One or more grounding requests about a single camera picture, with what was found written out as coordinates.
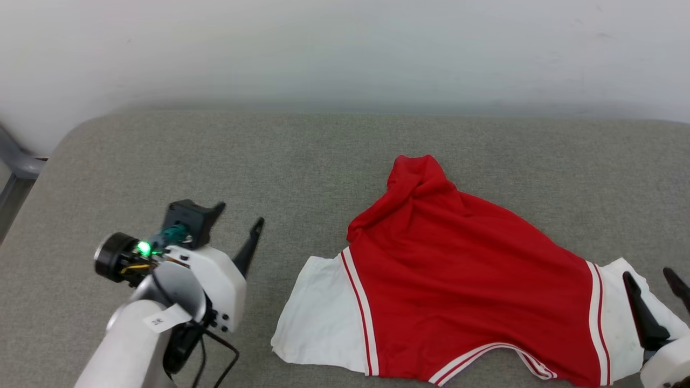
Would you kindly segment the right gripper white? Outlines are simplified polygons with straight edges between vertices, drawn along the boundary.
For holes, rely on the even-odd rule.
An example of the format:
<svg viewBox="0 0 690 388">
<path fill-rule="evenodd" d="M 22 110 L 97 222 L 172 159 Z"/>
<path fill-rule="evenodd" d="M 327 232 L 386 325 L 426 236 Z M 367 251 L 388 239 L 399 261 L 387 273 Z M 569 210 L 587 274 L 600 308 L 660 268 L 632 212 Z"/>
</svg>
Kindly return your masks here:
<svg viewBox="0 0 690 388">
<path fill-rule="evenodd" d="M 672 268 L 663 268 L 663 275 L 690 314 L 690 286 Z M 641 368 L 643 388 L 690 388 L 690 336 L 670 342 L 670 332 L 658 323 L 629 271 L 623 273 L 623 283 L 640 345 L 656 351 Z"/>
</svg>

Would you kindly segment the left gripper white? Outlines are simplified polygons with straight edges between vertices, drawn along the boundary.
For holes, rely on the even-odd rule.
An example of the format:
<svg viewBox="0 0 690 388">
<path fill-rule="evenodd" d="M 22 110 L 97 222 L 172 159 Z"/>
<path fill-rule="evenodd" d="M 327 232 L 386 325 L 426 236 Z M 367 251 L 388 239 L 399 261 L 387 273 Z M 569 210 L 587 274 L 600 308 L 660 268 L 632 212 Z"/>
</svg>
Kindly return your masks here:
<svg viewBox="0 0 690 388">
<path fill-rule="evenodd" d="M 218 219 L 226 208 L 218 202 L 209 218 Z M 168 294 L 200 321 L 205 314 L 216 312 L 215 320 L 222 331 L 236 331 L 242 321 L 249 268 L 259 245 L 265 219 L 258 218 L 249 236 L 234 256 L 211 246 L 190 250 L 171 245 L 162 262 L 162 285 L 172 285 Z"/>
</svg>

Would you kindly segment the red and white basketball jersey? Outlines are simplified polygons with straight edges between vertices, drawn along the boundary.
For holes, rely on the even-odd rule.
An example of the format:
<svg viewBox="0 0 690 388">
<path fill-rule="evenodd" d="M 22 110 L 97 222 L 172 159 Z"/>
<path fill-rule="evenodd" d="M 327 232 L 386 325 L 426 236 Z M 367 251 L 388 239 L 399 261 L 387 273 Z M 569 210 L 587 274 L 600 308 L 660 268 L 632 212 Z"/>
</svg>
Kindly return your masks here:
<svg viewBox="0 0 690 388">
<path fill-rule="evenodd" d="M 442 386 L 505 348 L 542 380 L 611 385 L 643 366 L 624 273 L 670 339 L 690 335 L 626 260 L 578 257 L 430 155 L 399 156 L 387 186 L 345 249 L 300 271 L 271 339 L 286 363 Z"/>
</svg>

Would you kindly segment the grey fabric sofa cushion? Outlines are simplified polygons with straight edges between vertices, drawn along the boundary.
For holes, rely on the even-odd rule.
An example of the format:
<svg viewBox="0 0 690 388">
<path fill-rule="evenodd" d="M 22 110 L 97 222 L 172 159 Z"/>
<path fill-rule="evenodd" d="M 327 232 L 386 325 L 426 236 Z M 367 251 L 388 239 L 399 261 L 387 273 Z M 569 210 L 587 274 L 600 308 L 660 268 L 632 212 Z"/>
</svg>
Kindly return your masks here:
<svg viewBox="0 0 690 388">
<path fill-rule="evenodd" d="M 210 245 L 233 256 L 265 227 L 240 358 L 222 388 L 435 388 L 271 351 L 311 255 L 335 257 L 400 155 L 432 155 L 463 192 L 519 214 L 579 257 L 623 257 L 690 323 L 662 273 L 690 284 L 690 124 L 402 115 L 139 112 L 86 121 L 50 155 L 0 245 L 0 388 L 73 388 L 131 295 L 96 275 L 111 233 L 145 238 L 180 199 L 226 202 Z"/>
</svg>

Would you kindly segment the grey metal frame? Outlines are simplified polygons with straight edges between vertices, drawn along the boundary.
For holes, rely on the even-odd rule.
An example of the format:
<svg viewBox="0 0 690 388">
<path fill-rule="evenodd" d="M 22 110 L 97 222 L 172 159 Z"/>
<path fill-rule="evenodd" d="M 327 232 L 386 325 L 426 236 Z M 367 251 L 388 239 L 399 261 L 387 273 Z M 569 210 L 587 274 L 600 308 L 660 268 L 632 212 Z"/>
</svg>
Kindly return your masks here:
<svg viewBox="0 0 690 388">
<path fill-rule="evenodd" d="M 0 245 L 46 162 L 26 153 L 0 126 Z"/>
</svg>

